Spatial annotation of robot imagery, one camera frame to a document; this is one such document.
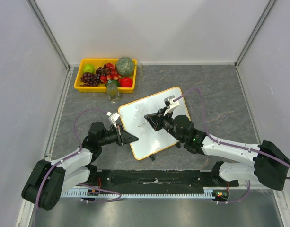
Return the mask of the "yellow framed whiteboard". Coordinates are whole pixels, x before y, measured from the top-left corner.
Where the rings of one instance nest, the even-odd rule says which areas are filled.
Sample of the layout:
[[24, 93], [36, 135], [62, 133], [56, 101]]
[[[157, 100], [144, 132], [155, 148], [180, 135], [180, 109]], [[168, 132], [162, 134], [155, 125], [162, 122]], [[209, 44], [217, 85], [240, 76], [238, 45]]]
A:
[[164, 129], [155, 131], [149, 123], [138, 126], [145, 121], [145, 115], [156, 113], [166, 106], [165, 98], [169, 96], [177, 98], [181, 95], [180, 87], [172, 87], [118, 108], [124, 129], [139, 138], [137, 142], [130, 144], [135, 159], [142, 160], [177, 143], [177, 140]]

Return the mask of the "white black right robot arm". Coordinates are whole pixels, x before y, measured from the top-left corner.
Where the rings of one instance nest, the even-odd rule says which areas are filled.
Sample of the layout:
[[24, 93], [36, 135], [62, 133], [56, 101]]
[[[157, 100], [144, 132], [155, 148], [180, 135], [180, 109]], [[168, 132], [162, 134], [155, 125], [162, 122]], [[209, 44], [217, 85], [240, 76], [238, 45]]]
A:
[[219, 156], [234, 163], [216, 163], [210, 174], [211, 183], [221, 186], [234, 180], [258, 181], [263, 186], [281, 191], [287, 178], [290, 160], [272, 142], [244, 144], [213, 137], [194, 127], [186, 115], [175, 118], [160, 109], [144, 116], [155, 131], [164, 129], [183, 143], [192, 154]]

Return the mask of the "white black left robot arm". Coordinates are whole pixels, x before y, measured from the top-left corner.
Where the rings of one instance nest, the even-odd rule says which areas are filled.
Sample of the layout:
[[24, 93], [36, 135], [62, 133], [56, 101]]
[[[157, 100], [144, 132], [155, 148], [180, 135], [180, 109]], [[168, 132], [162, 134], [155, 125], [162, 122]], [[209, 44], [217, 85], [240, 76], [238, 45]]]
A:
[[102, 122], [91, 124], [88, 135], [74, 152], [57, 160], [38, 161], [34, 166], [21, 197], [38, 208], [51, 210], [62, 194], [72, 187], [84, 183], [92, 186], [97, 174], [89, 167], [109, 144], [123, 146], [138, 141], [138, 137], [124, 130], [120, 124], [106, 129]]

